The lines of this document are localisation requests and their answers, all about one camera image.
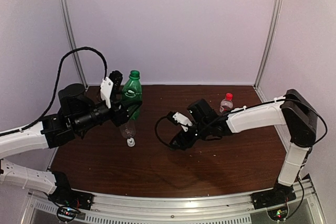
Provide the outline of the green plastic bottle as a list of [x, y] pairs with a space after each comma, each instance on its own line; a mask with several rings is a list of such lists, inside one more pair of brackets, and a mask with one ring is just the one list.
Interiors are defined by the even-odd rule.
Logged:
[[131, 70], [129, 79], [122, 89], [122, 101], [142, 101], [142, 86], [138, 70]]

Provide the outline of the clear plastic bottle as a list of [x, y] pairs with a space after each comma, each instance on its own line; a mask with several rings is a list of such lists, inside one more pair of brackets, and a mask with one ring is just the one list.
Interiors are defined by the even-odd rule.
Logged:
[[134, 138], [136, 135], [135, 120], [129, 120], [127, 123], [122, 124], [119, 130], [122, 137], [126, 139]]

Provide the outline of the white flip bottle cap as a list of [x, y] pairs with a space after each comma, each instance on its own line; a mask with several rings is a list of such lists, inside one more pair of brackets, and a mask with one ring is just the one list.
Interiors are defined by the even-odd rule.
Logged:
[[134, 138], [130, 137], [127, 139], [127, 145], [128, 147], [134, 147], [135, 146], [135, 140]]

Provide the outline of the clear bottle red cap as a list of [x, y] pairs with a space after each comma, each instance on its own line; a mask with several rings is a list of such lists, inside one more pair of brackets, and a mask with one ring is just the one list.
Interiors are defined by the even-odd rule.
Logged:
[[225, 98], [220, 102], [219, 112], [223, 114], [233, 109], [233, 94], [226, 93]]

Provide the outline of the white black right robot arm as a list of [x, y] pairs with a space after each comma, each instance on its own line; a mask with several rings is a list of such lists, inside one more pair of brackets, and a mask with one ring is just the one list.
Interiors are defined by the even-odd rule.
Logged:
[[118, 195], [196, 197], [241, 193], [274, 185], [285, 148], [274, 127], [243, 131], [216, 141], [197, 141], [186, 151], [165, 146], [179, 128], [164, 118], [170, 111], [205, 99], [218, 109], [231, 92], [236, 106], [258, 104], [252, 87], [145, 86], [136, 127], [136, 144], [118, 151], [114, 188]]

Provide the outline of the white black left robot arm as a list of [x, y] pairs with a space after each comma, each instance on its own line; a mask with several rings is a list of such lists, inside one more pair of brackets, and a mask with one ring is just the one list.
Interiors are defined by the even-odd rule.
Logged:
[[71, 84], [58, 93], [61, 108], [56, 114], [43, 116], [33, 126], [23, 126], [9, 134], [1, 133], [1, 184], [15, 185], [55, 195], [64, 205], [76, 197], [67, 176], [62, 172], [43, 172], [8, 161], [15, 154], [65, 145], [97, 125], [110, 120], [119, 127], [142, 105], [141, 101], [121, 101], [115, 96], [107, 106], [86, 96], [83, 84]]

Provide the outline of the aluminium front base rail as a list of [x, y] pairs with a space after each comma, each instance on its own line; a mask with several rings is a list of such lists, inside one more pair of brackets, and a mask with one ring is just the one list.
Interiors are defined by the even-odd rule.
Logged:
[[255, 208], [251, 193], [193, 198], [145, 198], [95, 193], [91, 208], [73, 223], [277, 223], [277, 209], [289, 211], [286, 223], [325, 223], [310, 179], [295, 183], [296, 199], [286, 205]]

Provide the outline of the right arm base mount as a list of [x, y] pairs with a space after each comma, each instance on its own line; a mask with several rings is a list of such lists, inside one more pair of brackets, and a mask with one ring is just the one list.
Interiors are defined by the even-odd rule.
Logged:
[[277, 205], [286, 207], [286, 210], [276, 210], [274, 214], [268, 214], [271, 220], [284, 221], [289, 215], [288, 202], [297, 198], [293, 184], [286, 186], [281, 184], [278, 179], [272, 189], [267, 189], [251, 194], [254, 209], [272, 208]]

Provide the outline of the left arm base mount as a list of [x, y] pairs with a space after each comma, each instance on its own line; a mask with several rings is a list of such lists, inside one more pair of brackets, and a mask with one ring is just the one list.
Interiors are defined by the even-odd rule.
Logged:
[[51, 172], [51, 174], [55, 177], [56, 189], [46, 196], [57, 207], [56, 217], [60, 222], [69, 223], [81, 213], [81, 209], [91, 209], [94, 198], [92, 193], [72, 189], [63, 172]]

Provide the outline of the left aluminium frame post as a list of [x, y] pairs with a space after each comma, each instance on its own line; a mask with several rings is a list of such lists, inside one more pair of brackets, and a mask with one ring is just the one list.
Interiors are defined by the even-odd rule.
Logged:
[[[67, 0], [59, 0], [60, 1], [60, 8], [61, 8], [61, 13], [62, 13], [62, 18], [64, 20], [64, 26], [65, 26], [65, 31], [66, 31], [66, 36], [68, 39], [68, 44], [71, 50], [76, 49], [76, 42], [75, 42], [75, 37], [74, 37], [74, 32], [72, 29], [71, 25], [71, 19], [70, 19], [70, 13], [69, 13], [69, 7]], [[85, 86], [85, 88], [88, 88], [88, 84], [85, 78], [85, 74], [83, 71], [83, 67], [81, 64], [81, 61], [79, 59], [79, 55], [77, 52], [72, 54], [72, 58], [74, 61], [75, 69], [77, 71], [78, 77], [80, 82]]]

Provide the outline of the aluminium corner post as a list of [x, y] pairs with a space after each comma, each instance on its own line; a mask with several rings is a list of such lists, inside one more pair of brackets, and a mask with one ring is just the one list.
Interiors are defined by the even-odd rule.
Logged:
[[270, 56], [272, 44], [274, 42], [274, 38], [275, 38], [275, 34], [276, 34], [276, 29], [277, 29], [282, 5], [283, 5], [283, 0], [274, 0], [274, 5], [273, 5], [273, 9], [272, 9], [272, 15], [271, 15], [271, 20], [270, 20], [270, 24], [269, 24], [266, 43], [265, 43], [265, 47], [264, 47], [264, 50], [263, 50], [263, 54], [262, 54], [259, 70], [258, 70], [258, 73], [257, 73], [257, 77], [256, 77], [256, 80], [255, 80], [255, 83], [254, 83], [254, 88], [256, 90], [259, 89], [261, 81], [262, 81], [262, 77], [263, 77], [263, 75], [265, 73], [265, 70], [266, 70], [267, 62], [268, 62], [268, 59], [269, 59], [269, 56]]

